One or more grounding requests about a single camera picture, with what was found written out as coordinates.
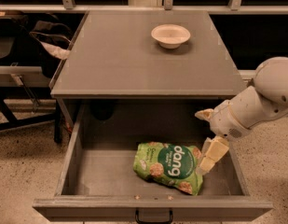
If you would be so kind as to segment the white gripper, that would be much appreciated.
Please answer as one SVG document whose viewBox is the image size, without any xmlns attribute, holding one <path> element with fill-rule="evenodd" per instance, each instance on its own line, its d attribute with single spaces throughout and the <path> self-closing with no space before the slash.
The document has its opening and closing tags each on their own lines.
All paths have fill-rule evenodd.
<svg viewBox="0 0 288 224">
<path fill-rule="evenodd" d="M 213 139 L 205 140 L 197 165 L 198 175 L 208 174 L 214 165 L 226 155 L 229 151 L 228 141 L 237 141 L 251 132 L 236 118 L 231 105 L 230 100 L 225 100 L 214 110 L 208 108 L 195 113 L 196 118 L 210 121 L 211 131 L 218 135 Z"/>
</svg>

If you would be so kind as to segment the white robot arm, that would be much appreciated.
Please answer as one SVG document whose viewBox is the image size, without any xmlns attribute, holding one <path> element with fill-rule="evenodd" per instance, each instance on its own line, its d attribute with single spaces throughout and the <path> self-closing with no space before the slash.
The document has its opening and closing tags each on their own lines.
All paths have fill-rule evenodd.
<svg viewBox="0 0 288 224">
<path fill-rule="evenodd" d="M 253 84 L 214 109 L 200 110 L 195 117 L 206 120 L 213 139 L 206 139 L 196 173 L 206 175 L 225 156 L 229 143 L 250 134 L 267 121 L 288 117 L 288 58 L 274 57 L 255 70 Z"/>
</svg>

